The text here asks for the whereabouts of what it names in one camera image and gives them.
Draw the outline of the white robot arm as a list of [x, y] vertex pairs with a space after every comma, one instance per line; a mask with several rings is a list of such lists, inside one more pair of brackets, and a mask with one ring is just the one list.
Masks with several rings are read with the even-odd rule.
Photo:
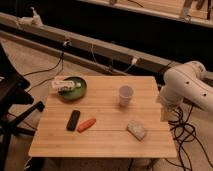
[[205, 66], [199, 61], [171, 67], [164, 73], [165, 85], [157, 97], [157, 102], [162, 105], [162, 121], [170, 119], [172, 111], [180, 106], [184, 98], [213, 113], [213, 87], [203, 82], [205, 74]]

